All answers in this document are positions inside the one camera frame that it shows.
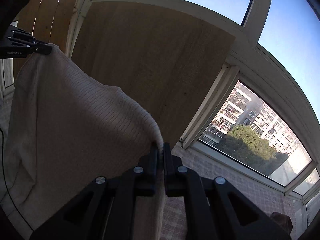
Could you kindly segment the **pink plaid table cloth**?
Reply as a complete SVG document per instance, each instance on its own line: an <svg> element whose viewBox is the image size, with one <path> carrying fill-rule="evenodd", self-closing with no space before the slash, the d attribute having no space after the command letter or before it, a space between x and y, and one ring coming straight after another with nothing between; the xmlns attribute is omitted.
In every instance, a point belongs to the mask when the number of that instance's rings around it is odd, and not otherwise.
<svg viewBox="0 0 320 240"><path fill-rule="evenodd" d="M1 161L2 161L2 146L7 142L10 112L11 112L11 103L13 98L13 92L4 97L1 97ZM223 167L219 163L214 163L213 160L206 161L204 160L201 164L202 166L194 166L196 163L196 155L190 153L189 151L179 150L178 146L174 147L174 154L178 155L187 161L186 163L191 164L191 168L195 170L200 175L204 175L207 178L213 179L218 175L226 175L226 179L236 187L241 193L244 194L250 201L252 201L257 207L259 207L264 213L270 216L273 212L278 212L282 215L287 215L290 217L293 229L291 232L292 239L296 239L297 234L297 218L296 218L296 206L297 202L292 198L283 196L280 192L277 192L274 189L269 189L267 186L259 184L257 181L246 178L242 174L236 174L235 171L232 171L229 168ZM161 239L178 239L178 233L173 233L173 229L169 230L169 218L173 218L174 215L176 218L178 216L182 219L182 210L178 211L178 207L175 208L174 204L182 205L182 199L178 200L169 200L166 197L165 206L164 206L164 220L161 232ZM8 216L12 213L15 208L7 196L7 190L4 185L2 164L1 164L1 207L5 214Z"/></svg>

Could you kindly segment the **cream knit garment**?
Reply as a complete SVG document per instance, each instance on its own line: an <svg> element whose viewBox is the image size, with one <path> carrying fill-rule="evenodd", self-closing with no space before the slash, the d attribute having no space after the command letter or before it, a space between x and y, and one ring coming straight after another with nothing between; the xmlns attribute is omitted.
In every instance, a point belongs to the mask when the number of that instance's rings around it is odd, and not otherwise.
<svg viewBox="0 0 320 240"><path fill-rule="evenodd" d="M85 74L57 46L34 54L15 81L4 150L7 217L23 239L97 177L136 165L163 138L119 87Z"/></svg>

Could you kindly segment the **knotty pine plank board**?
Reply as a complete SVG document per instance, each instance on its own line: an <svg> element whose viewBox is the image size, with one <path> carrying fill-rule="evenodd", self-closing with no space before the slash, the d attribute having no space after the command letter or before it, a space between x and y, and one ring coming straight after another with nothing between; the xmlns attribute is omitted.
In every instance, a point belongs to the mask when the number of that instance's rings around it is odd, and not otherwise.
<svg viewBox="0 0 320 240"><path fill-rule="evenodd" d="M65 52L76 0L30 0L19 12L17 27Z"/></svg>

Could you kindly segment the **large light wooden board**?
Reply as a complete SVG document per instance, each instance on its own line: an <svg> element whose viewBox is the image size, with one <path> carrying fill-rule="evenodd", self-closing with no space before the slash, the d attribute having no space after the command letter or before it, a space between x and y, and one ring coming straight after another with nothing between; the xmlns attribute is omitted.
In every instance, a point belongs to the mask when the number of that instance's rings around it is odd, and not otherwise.
<svg viewBox="0 0 320 240"><path fill-rule="evenodd" d="M120 87L174 146L217 78L234 36L176 10L95 2L72 61L100 83Z"/></svg>

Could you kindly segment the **dark brown garment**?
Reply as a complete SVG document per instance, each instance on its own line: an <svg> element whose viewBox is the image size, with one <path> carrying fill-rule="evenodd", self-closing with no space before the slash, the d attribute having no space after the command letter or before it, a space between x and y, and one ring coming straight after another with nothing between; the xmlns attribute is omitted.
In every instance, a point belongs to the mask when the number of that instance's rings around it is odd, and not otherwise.
<svg viewBox="0 0 320 240"><path fill-rule="evenodd" d="M271 213L270 218L276 222L288 235L291 235L293 224L289 216L274 211Z"/></svg>

